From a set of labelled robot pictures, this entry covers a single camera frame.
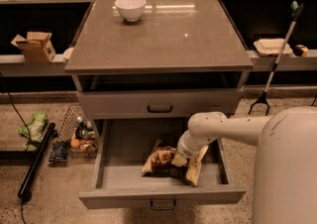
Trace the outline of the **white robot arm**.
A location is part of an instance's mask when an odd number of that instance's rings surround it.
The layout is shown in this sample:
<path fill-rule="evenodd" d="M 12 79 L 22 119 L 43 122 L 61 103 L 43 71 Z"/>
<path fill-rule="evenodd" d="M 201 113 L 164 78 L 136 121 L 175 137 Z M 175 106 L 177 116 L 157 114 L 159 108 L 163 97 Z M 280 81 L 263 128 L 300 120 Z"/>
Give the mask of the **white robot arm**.
<path fill-rule="evenodd" d="M 196 113 L 177 149 L 191 159 L 218 138 L 257 147 L 253 224 L 317 224 L 317 108 L 228 118 Z"/>

